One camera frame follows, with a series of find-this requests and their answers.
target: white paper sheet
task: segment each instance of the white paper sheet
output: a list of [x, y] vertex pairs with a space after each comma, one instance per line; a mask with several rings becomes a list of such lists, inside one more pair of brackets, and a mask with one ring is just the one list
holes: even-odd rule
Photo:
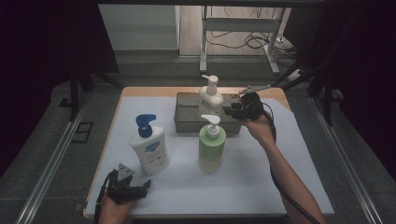
[[[274, 111], [278, 147], [311, 190], [322, 212], [333, 213], [293, 113], [275, 99], [262, 101]], [[214, 174], [207, 174], [198, 167], [198, 133], [175, 131], [175, 104], [175, 97], [122, 98], [85, 215], [93, 216], [100, 187], [120, 162], [135, 171], [132, 186], [152, 180], [147, 198], [141, 199], [130, 212], [135, 217], [286, 214], [270, 176], [266, 155], [245, 127], [240, 134], [227, 138], [220, 168]], [[157, 115], [150, 124], [165, 130], [171, 160], [155, 175], [142, 174], [139, 160], [129, 145], [137, 132], [134, 120], [139, 114]]]

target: bottle label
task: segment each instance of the bottle label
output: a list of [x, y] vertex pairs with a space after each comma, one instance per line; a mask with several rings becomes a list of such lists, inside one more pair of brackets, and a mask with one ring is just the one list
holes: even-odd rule
[[219, 113], [219, 108], [212, 106], [208, 101], [201, 99], [201, 105], [203, 108], [205, 108], [209, 112], [213, 112], [215, 114]]
[[154, 142], [146, 147], [145, 156], [148, 162], [148, 168], [151, 172], [163, 168], [166, 165], [166, 151], [160, 141]]

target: pump bottle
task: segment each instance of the pump bottle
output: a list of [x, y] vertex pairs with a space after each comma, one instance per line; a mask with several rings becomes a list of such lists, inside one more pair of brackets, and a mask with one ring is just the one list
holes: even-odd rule
[[207, 172], [217, 171], [221, 165], [226, 132], [219, 126], [220, 117], [216, 115], [202, 115], [210, 124], [204, 126], [199, 132], [199, 167]]
[[199, 90], [199, 116], [203, 114], [219, 115], [224, 102], [224, 98], [218, 92], [218, 88], [216, 86], [219, 79], [216, 76], [208, 77], [202, 75], [202, 77], [208, 80], [208, 85], [201, 87]]
[[146, 175], [160, 172], [169, 164], [163, 128], [149, 125], [149, 122], [156, 118], [152, 114], [137, 116], [138, 133], [135, 133], [129, 142], [139, 158], [142, 170]]

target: pump nozzle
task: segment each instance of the pump nozzle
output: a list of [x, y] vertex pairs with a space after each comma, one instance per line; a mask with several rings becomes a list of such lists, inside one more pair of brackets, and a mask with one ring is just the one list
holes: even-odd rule
[[210, 125], [207, 127], [207, 135], [211, 138], [217, 138], [220, 132], [220, 117], [217, 115], [201, 115], [201, 118], [210, 122]]
[[206, 78], [207, 81], [208, 81], [208, 86], [207, 86], [207, 89], [206, 89], [206, 93], [209, 94], [209, 95], [216, 94], [216, 92], [218, 91], [216, 85], [218, 85], [218, 83], [219, 83], [219, 78], [216, 77], [216, 76], [210, 76], [209, 77], [209, 76], [205, 76], [205, 75], [202, 75], [202, 77]]
[[136, 117], [137, 126], [139, 126], [139, 135], [142, 138], [148, 138], [152, 135], [152, 129], [149, 122], [155, 120], [157, 116], [153, 114], [142, 114]]

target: white bottle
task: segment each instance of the white bottle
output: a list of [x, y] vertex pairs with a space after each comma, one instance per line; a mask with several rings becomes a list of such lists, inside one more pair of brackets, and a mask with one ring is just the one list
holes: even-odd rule
[[201, 87], [199, 90], [199, 104], [198, 112], [199, 116], [203, 114], [219, 115], [223, 106], [224, 98], [218, 92], [217, 84], [219, 82], [216, 76], [205, 76], [202, 77], [208, 79], [208, 85]]
[[156, 118], [155, 115], [150, 114], [137, 116], [138, 133], [135, 133], [129, 142], [146, 175], [160, 172], [169, 164], [163, 128], [149, 125], [149, 122]]

